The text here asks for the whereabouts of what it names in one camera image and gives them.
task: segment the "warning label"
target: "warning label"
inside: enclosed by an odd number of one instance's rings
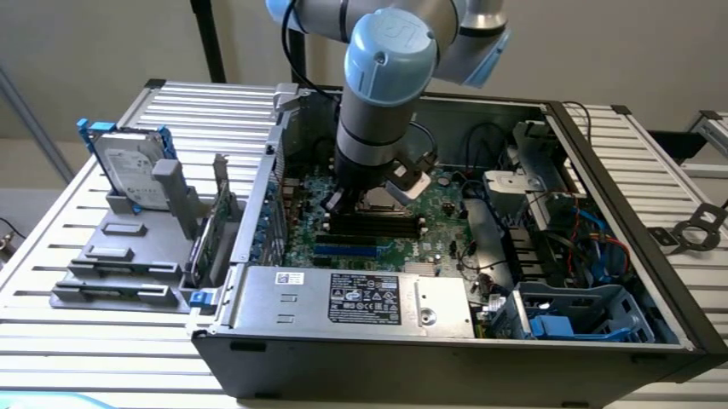
[[[332,274],[329,319],[342,324],[401,325],[400,279],[390,275]]]

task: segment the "sticker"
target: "sticker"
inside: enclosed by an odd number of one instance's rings
[[[304,273],[280,271],[276,273],[276,284],[304,285]]]
[[[332,322],[401,325],[400,309],[400,279],[397,276],[332,274],[329,297],[329,319]]]
[[[165,190],[151,178],[154,164],[147,155],[125,149],[106,149],[105,154],[127,197],[146,209],[167,210]]]

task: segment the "robot end effector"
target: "robot end effector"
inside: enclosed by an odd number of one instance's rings
[[[408,158],[401,139],[433,77],[481,87],[509,41],[503,0],[266,0],[290,28],[349,43],[334,170],[337,211],[382,183],[404,204],[426,189],[437,160]]]

